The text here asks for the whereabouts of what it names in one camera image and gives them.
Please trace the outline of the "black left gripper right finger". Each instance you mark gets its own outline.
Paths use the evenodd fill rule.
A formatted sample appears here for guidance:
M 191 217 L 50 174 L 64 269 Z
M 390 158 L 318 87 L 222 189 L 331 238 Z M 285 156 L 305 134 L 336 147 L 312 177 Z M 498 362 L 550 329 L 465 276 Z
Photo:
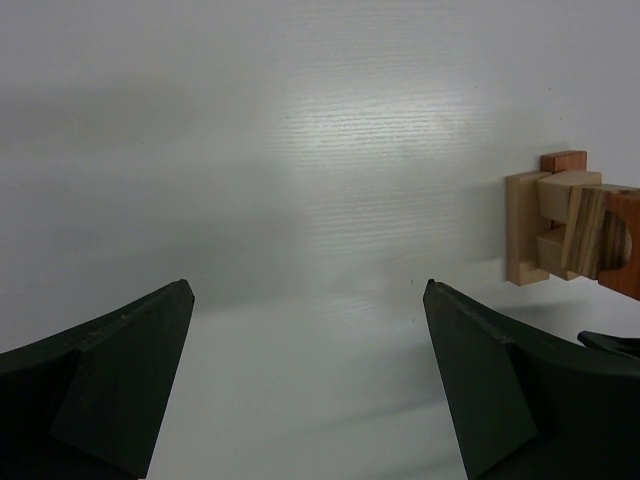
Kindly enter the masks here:
M 427 324 L 471 479 L 635 479 L 639 359 L 569 342 L 429 281 Z

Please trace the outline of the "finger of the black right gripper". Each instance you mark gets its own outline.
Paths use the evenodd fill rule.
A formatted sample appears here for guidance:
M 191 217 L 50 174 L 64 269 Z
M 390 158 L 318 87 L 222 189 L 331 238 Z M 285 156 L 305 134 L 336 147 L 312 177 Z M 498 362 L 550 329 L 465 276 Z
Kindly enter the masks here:
M 582 331 L 578 334 L 578 340 L 587 348 L 627 358 L 640 358 L 639 338 L 623 338 L 590 331 Z

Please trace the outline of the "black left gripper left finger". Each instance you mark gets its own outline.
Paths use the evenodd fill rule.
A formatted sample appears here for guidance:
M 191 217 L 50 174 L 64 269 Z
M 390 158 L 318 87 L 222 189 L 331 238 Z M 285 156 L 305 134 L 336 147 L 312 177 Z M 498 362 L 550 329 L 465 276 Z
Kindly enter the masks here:
M 181 279 L 2 353 L 2 478 L 145 478 L 194 304 Z

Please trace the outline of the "red arch wood block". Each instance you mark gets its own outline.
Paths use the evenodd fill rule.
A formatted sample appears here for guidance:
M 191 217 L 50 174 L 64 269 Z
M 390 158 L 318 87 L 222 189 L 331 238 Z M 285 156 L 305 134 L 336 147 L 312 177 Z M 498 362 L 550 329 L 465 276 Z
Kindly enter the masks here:
M 605 203 L 598 283 L 639 299 L 639 191 L 610 194 Z

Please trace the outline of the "striped light wood block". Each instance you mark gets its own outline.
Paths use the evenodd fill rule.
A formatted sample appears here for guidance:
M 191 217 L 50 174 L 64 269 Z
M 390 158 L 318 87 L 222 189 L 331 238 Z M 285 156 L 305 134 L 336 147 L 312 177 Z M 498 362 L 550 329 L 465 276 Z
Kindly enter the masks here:
M 572 188 L 561 257 L 564 269 L 592 280 L 598 279 L 607 197 L 635 190 L 611 184 Z

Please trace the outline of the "plain light wood cube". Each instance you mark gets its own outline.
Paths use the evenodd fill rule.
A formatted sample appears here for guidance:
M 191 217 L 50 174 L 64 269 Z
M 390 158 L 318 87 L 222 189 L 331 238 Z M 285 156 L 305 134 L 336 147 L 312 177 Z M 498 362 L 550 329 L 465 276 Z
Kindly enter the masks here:
M 569 214 L 571 190 L 576 186 L 600 185 L 600 172 L 565 170 L 536 182 L 540 215 L 551 221 L 565 223 Z

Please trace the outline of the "dark red wood block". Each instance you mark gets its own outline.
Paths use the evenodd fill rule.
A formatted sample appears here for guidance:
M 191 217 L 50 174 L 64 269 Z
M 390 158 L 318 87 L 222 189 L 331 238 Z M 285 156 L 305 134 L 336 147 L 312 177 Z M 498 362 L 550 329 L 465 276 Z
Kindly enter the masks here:
M 583 150 L 566 150 L 545 154 L 540 157 L 540 170 L 551 174 L 563 171 L 585 171 L 588 155 Z

